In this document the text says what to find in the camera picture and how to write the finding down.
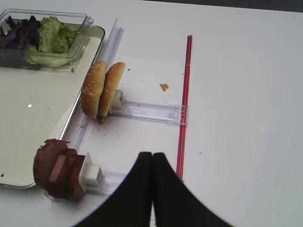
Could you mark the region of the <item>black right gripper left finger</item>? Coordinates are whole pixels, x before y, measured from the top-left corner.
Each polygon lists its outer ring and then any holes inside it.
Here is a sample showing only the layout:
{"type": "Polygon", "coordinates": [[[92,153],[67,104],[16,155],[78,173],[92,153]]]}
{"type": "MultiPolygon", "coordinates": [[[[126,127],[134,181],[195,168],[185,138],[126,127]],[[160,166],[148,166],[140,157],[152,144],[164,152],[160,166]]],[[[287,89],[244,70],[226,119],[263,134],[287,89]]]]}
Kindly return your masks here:
{"type": "Polygon", "coordinates": [[[77,227],[148,227],[152,209],[152,154],[139,153],[118,188],[77,227]]]}

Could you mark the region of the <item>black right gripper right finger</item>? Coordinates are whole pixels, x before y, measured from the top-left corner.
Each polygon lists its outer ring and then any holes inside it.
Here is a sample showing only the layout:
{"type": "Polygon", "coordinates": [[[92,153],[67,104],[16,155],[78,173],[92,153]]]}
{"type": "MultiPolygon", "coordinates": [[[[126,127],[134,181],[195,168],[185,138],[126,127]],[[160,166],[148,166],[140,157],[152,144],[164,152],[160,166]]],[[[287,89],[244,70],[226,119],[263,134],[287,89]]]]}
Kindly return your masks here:
{"type": "Polygon", "coordinates": [[[229,227],[178,178],[164,153],[153,154],[153,205],[158,227],[229,227]]]}

